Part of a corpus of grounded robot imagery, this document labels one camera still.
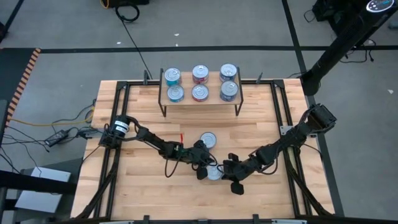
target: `power adapter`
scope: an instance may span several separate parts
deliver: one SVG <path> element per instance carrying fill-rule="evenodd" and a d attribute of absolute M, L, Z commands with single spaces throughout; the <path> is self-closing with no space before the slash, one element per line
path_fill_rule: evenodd
<path fill-rule="evenodd" d="M 44 143 L 46 145 L 48 145 L 49 147 L 52 147 L 52 146 L 58 144 L 58 142 L 66 139 L 68 136 L 69 136 L 69 131 L 61 130 L 61 131 L 51 135 L 50 137 L 48 137 L 46 140 L 44 140 Z"/>

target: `metal bracket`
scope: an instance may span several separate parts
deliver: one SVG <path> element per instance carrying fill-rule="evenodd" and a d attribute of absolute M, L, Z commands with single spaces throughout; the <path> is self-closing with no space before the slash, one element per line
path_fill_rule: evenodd
<path fill-rule="evenodd" d="M 258 214 L 253 214 L 253 224 L 260 224 L 260 217 Z"/>
<path fill-rule="evenodd" d="M 279 127 L 280 134 L 281 135 L 286 135 L 286 133 L 292 128 L 293 128 L 293 126 L 280 126 Z"/>
<path fill-rule="evenodd" d="M 127 85 L 127 82 L 119 81 L 118 84 L 116 84 L 116 90 L 121 90 L 121 89 L 125 88 L 126 85 Z"/>
<path fill-rule="evenodd" d="M 284 80 L 274 80 L 274 84 L 277 85 L 279 88 L 285 88 Z"/>
<path fill-rule="evenodd" d="M 149 224 L 149 215 L 144 215 L 144 220 L 142 224 Z"/>
<path fill-rule="evenodd" d="M 198 224 L 208 224 L 208 223 L 209 223 L 209 220 L 205 220 L 205 219 L 198 220 Z"/>
<path fill-rule="evenodd" d="M 148 80 L 150 80 L 150 77 L 148 75 L 147 70 L 144 70 L 144 83 L 143 83 L 143 85 L 148 85 Z"/>
<path fill-rule="evenodd" d="M 99 224 L 134 224 L 134 220 L 101 222 Z"/>
<path fill-rule="evenodd" d="M 272 224 L 307 224 L 306 220 L 272 220 Z"/>
<path fill-rule="evenodd" d="M 261 78 L 262 78 L 262 72 L 261 72 L 261 74 L 259 75 L 259 77 L 257 78 L 256 84 L 260 84 Z"/>

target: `gray floor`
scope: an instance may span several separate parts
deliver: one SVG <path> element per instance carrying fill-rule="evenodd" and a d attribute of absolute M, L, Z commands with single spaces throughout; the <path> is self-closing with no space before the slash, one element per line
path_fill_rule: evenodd
<path fill-rule="evenodd" d="M 302 14 L 314 2 L 289 0 L 301 46 L 328 45 L 334 38 L 327 24 L 305 22 Z M 6 6 L 0 8 L 0 21 L 5 22 L 15 4 L 16 1 L 0 0 L 0 5 Z M 141 47 L 292 45 L 280 0 L 153 0 L 140 9 L 141 17 L 128 28 Z M 9 32 L 0 47 L 132 46 L 113 10 L 102 9 L 98 1 L 26 0 Z M 372 38 L 378 45 L 398 44 L 398 31 L 382 27 Z M 321 54 L 304 52 L 307 68 Z M 374 63 L 338 64 L 323 79 L 315 99 L 338 118 L 326 140 L 345 214 L 398 220 L 394 210 L 398 203 L 398 173 L 394 167 L 398 94 L 394 75 L 398 51 L 372 54 Z M 159 77 L 161 67 L 190 70 L 198 63 L 208 65 L 210 70 L 217 70 L 224 62 L 235 63 L 245 78 L 257 77 L 261 72 L 264 78 L 283 78 L 299 72 L 293 51 L 162 52 L 144 53 L 143 57 L 154 78 Z M 363 57 L 364 52 L 355 52 L 350 60 Z M 101 80 L 140 79 L 143 70 L 137 53 L 41 54 L 14 116 L 35 123 L 72 118 L 95 98 Z M 51 128 L 14 122 L 11 126 L 37 139 L 52 134 Z M 23 138 L 14 131 L 7 133 Z M 44 166 L 81 158 L 85 142 L 78 139 L 55 146 L 50 153 L 35 144 L 28 147 L 37 164 Z M 4 149 L 19 169 L 34 166 L 23 146 L 13 144 Z M 0 169 L 9 167 L 1 161 Z"/>

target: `wooden shelf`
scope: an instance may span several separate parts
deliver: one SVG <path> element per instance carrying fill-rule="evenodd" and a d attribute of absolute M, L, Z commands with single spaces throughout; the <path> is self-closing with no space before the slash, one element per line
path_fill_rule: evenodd
<path fill-rule="evenodd" d="M 238 75 L 235 76 L 234 82 L 238 85 L 239 90 L 235 100 L 227 102 L 220 98 L 221 84 L 219 72 L 209 72 L 209 79 L 205 86 L 209 89 L 209 97 L 203 102 L 197 102 L 192 97 L 192 88 L 196 85 L 192 80 L 192 72 L 181 72 L 182 83 L 184 89 L 184 99 L 178 103 L 171 102 L 167 96 L 167 86 L 165 78 L 161 74 L 160 87 L 160 104 L 162 106 L 187 106 L 187 105 L 239 105 L 242 102 L 241 84 Z"/>

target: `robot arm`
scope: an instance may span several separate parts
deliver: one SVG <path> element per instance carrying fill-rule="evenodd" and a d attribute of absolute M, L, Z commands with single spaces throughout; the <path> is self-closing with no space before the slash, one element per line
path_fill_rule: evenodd
<path fill-rule="evenodd" d="M 136 136 L 125 138 L 131 123 L 134 124 Z M 207 177 L 206 166 L 215 162 L 215 159 L 211 158 L 209 149 L 202 140 L 197 141 L 193 147 L 184 148 L 182 142 L 164 141 L 150 132 L 148 128 L 141 126 L 137 119 L 126 115 L 117 116 L 112 126 L 105 129 L 99 145 L 118 149 L 121 147 L 122 142 L 134 140 L 144 142 L 153 147 L 166 160 L 185 162 L 198 166 L 194 170 L 197 172 L 199 180 Z"/>
<path fill-rule="evenodd" d="M 335 125 L 335 121 L 336 118 L 325 106 L 311 106 L 304 112 L 298 125 L 290 129 L 285 136 L 273 144 L 256 149 L 245 161 L 240 161 L 237 155 L 230 153 L 229 160 L 223 161 L 224 175 L 222 179 L 231 180 L 233 182 L 231 191 L 242 195 L 244 189 L 239 181 L 244 180 L 255 171 L 265 174 L 264 171 L 273 165 L 280 152 L 288 147 L 300 148 L 309 134 L 325 133 Z"/>

